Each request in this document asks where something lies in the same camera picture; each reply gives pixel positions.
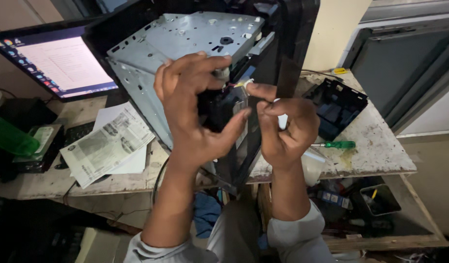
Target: person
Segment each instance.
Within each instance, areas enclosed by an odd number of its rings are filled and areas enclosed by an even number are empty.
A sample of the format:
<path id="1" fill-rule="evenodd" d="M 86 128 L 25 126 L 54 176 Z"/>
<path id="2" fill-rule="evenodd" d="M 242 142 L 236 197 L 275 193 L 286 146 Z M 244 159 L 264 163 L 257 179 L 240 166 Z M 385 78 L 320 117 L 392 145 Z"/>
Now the person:
<path id="1" fill-rule="evenodd" d="M 163 103 L 174 138 L 169 163 L 143 231 L 132 238 L 125 263 L 230 263 L 258 262 L 258 221 L 244 202 L 228 203 L 218 218 L 207 250 L 190 239 L 194 186 L 200 165 L 225 156 L 242 133 L 251 109 L 236 113 L 221 133 L 199 124 L 197 94 L 221 89 L 224 82 L 211 72 L 231 64 L 230 56 L 207 57 L 204 51 L 167 61 L 156 72 L 154 89 Z M 263 98 L 257 104 L 262 131 L 262 155 L 273 167 L 272 219 L 268 244 L 277 248 L 283 263 L 334 262 L 321 232 L 324 219 L 309 200 L 301 156 L 315 141 L 319 118 L 312 102 L 280 99 L 273 102 L 276 87 L 248 84 L 250 95 Z M 287 114 L 287 129 L 278 129 L 277 116 Z"/>

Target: computer screen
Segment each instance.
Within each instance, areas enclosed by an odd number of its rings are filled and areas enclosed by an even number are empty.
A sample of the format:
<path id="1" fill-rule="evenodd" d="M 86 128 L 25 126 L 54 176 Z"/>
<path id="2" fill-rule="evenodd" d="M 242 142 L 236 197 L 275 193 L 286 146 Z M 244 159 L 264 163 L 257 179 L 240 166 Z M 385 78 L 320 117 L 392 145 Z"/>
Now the computer screen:
<path id="1" fill-rule="evenodd" d="M 61 98 L 118 88 L 83 42 L 84 32 L 80 26 L 0 39 L 0 49 Z"/>

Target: dirty wooden table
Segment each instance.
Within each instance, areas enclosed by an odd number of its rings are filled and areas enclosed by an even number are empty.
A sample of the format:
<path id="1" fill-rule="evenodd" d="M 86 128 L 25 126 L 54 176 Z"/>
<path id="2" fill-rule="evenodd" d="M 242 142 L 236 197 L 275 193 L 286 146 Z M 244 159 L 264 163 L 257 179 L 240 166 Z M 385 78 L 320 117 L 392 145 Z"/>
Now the dirty wooden table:
<path id="1" fill-rule="evenodd" d="M 364 93 L 351 72 L 342 77 L 346 85 Z M 307 84 L 320 84 L 321 75 L 305 75 L 300 81 L 296 94 L 302 94 Z M 104 108 L 106 97 L 52 105 L 59 118 L 65 118 L 66 128 L 94 121 L 98 110 Z M 327 157 L 321 179 L 385 176 L 410 174 L 416 172 L 416 166 L 410 160 L 403 147 L 395 138 L 384 119 L 374 105 L 368 106 L 339 135 L 336 141 L 355 141 L 356 149 L 340 150 L 319 147 L 317 150 Z M 154 140 L 147 148 L 146 168 L 141 174 L 112 175 L 107 180 L 92 184 L 86 189 L 73 187 L 69 196 L 93 196 L 106 194 L 134 193 L 151 191 L 159 170 L 168 154 Z M 14 181 L 0 183 L 0 196 L 11 199 L 40 199 L 62 197 L 75 179 L 70 177 L 70 170 L 55 170 L 59 163 L 57 157 L 52 168 L 43 174 L 22 174 Z M 259 155 L 247 183 L 270 182 L 271 166 Z M 199 187 L 213 186 L 213 182 L 203 176 L 197 177 Z"/>

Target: green bottle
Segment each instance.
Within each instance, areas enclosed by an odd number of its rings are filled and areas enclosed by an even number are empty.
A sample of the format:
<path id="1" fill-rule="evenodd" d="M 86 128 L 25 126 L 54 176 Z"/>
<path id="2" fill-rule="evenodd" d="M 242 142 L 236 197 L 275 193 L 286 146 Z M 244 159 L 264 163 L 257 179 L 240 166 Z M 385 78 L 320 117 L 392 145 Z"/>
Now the green bottle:
<path id="1" fill-rule="evenodd" d="M 39 145 L 38 140 L 0 117 L 0 148 L 18 156 L 30 156 Z"/>

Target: screwdriver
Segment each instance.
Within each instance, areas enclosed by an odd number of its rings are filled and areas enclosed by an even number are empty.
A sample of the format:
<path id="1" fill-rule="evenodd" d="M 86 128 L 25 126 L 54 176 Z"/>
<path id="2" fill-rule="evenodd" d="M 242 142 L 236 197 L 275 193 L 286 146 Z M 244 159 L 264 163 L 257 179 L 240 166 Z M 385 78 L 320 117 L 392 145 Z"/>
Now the screwdriver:
<path id="1" fill-rule="evenodd" d="M 353 149 L 356 147 L 354 141 L 326 141 L 319 144 L 311 144 L 311 146 L 324 146 L 326 148 L 337 148 L 337 149 Z"/>

